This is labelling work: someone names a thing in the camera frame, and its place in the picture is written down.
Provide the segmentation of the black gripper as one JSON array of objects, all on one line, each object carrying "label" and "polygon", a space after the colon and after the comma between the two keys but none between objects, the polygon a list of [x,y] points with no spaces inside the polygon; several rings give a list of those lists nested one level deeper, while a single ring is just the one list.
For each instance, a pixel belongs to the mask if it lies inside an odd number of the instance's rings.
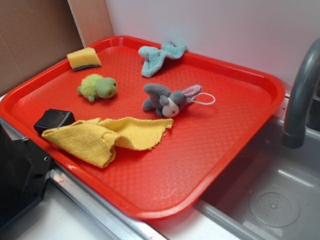
[{"label": "black gripper", "polygon": [[[50,108],[33,125],[38,135],[75,122],[71,111]],[[26,136],[14,136],[0,122],[0,229],[4,230],[44,198],[52,157]]]}]

